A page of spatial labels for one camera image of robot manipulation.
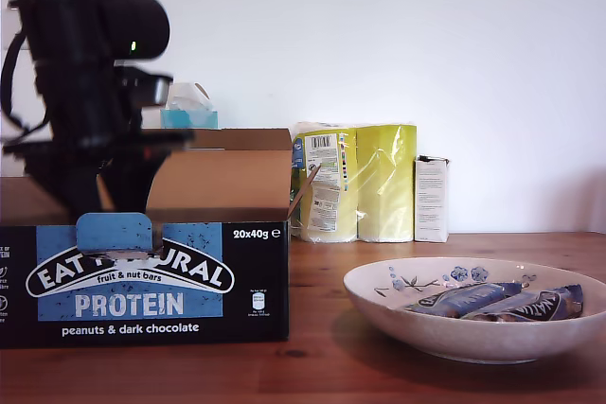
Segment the blue floral pattern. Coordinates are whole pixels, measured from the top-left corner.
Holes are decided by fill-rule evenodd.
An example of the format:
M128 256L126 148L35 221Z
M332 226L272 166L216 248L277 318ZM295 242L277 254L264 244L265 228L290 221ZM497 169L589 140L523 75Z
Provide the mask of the blue floral pattern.
M386 288L375 288L374 290L381 295L382 297L386 297L387 295L385 295L386 292L392 292L393 290L397 291L397 292L404 292L407 289L411 289L411 290L416 290L417 292L423 292L425 291L426 288L431 288L432 286L443 286L445 288L456 288L461 286L458 283L463 283L466 280L471 279L473 282L475 283L485 283L489 277L489 271L486 270L484 267L481 266L477 266L477 267L473 267L471 269L471 271L469 272L466 268L464 267L454 267L454 269L451 271L450 276L448 274L443 274L442 275L442 279L444 280L443 283L439 283L438 279L434 279L431 282L426 282L425 284L421 284L418 283L418 278L416 276L414 276L413 278L408 278L406 279L404 276L398 276L396 274L396 270L394 269L394 267L389 266L389 279L391 280L391 288L386 287ZM527 288L530 283L534 280L537 279L537 275L536 274L524 274L522 276L522 287L523 288Z
M394 286L394 289L401 292L404 290L405 286L404 286L404 282L401 279L394 279L391 282Z
M483 283L486 281L486 278L489 277L489 272L483 267L474 267L472 268L472 280L477 281L479 283Z
M454 267L454 270L451 272L451 277L459 283L465 281L468 276L469 273L467 272L467 269L463 267Z

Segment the blue wrapper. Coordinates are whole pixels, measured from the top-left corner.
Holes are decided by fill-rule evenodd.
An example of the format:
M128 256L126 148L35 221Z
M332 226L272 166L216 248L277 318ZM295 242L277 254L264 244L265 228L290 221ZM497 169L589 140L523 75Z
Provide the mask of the blue wrapper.
M421 298L414 305L408 305L402 309L458 319L521 291L521 283L474 284Z
M574 319L583 310L579 284L550 290L524 291L483 307L463 319L490 322L547 322Z

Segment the text 20x40g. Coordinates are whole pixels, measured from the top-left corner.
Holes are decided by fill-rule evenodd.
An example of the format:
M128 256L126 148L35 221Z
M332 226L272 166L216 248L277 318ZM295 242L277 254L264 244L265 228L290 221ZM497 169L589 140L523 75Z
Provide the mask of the text 20x40g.
M279 229L274 229L271 232L271 236L273 238L280 237L281 232ZM242 229L234 231L234 238L260 238L263 240L267 240L270 236L269 231L263 231L261 229L253 230L253 231L244 231Z

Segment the plastic wrap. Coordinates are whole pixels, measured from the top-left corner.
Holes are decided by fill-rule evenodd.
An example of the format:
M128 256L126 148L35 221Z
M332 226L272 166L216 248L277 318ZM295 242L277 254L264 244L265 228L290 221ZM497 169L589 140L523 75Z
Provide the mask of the plastic wrap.
M293 195L320 166L294 211L295 235L312 242L413 239L415 126L299 123L293 133Z
M166 107L160 111L162 128L217 129L219 126L217 111L200 84L172 84Z

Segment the eat natural logo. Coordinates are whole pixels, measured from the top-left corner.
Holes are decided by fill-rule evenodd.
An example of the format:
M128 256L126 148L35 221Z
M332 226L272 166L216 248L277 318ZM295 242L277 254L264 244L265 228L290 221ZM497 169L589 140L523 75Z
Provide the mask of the eat natural logo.
M234 274L214 257L164 238L164 259L93 259L69 248L38 265L27 277L26 288L40 298L121 281L227 293L234 287Z

